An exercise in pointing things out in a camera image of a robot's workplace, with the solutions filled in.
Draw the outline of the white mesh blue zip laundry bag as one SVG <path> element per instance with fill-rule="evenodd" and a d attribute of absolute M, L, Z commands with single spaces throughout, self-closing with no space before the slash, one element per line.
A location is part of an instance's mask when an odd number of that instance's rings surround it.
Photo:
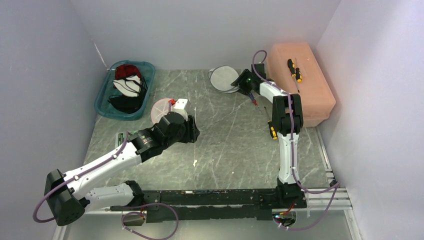
<path fill-rule="evenodd" d="M 228 65 L 212 68 L 208 71 L 207 77 L 211 85 L 221 93 L 231 94 L 237 92 L 240 87 L 232 85 L 240 74 Z"/>

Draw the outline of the pink zip mesh laundry bag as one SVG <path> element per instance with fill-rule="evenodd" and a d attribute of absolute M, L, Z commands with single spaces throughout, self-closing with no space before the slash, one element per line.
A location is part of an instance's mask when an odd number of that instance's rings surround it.
<path fill-rule="evenodd" d="M 174 111 L 170 111 L 171 106 L 176 102 L 177 99 L 174 98 L 162 98 L 160 100 L 158 100 L 153 106 L 152 109 L 150 111 L 150 118 L 151 118 L 151 122 L 153 124 L 156 124 L 160 121 L 160 119 L 167 115 L 170 112 L 174 112 Z M 189 112 L 188 114 L 183 113 L 180 114 L 186 121 L 189 120 L 189 114 L 191 112 L 191 102 L 190 102 L 190 107 L 189 107 Z"/>

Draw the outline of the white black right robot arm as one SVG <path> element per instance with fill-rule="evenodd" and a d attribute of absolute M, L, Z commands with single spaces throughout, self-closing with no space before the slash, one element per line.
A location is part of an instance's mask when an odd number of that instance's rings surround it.
<path fill-rule="evenodd" d="M 280 161 L 271 204 L 276 208 L 306 208 L 307 200 L 300 188 L 297 161 L 299 135 L 304 125 L 300 95 L 289 93 L 266 78 L 263 63 L 252 64 L 251 69 L 245 69 L 232 85 L 245 95 L 255 91 L 272 104 L 270 131 L 277 137 Z"/>

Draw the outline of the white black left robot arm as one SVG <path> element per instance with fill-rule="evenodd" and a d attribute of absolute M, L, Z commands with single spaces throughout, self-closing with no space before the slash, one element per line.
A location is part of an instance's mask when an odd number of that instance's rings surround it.
<path fill-rule="evenodd" d="M 84 213 L 104 207 L 124 206 L 139 209 L 144 194 L 133 180 L 114 187 L 97 184 L 118 172 L 156 157 L 175 143 L 195 143 L 200 131 L 193 115 L 184 118 L 171 111 L 150 128 L 127 133 L 115 150 L 74 170 L 62 173 L 55 169 L 46 176 L 44 201 L 58 226 L 66 226 Z"/>

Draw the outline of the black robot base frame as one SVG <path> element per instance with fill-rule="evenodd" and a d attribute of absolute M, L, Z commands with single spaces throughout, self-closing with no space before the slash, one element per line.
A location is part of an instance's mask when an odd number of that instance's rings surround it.
<path fill-rule="evenodd" d="M 270 221 L 277 210 L 305 209 L 305 193 L 294 183 L 278 182 L 275 188 L 142 190 L 135 200 L 110 210 L 146 213 L 147 223 L 179 219 L 221 220 L 254 218 Z"/>

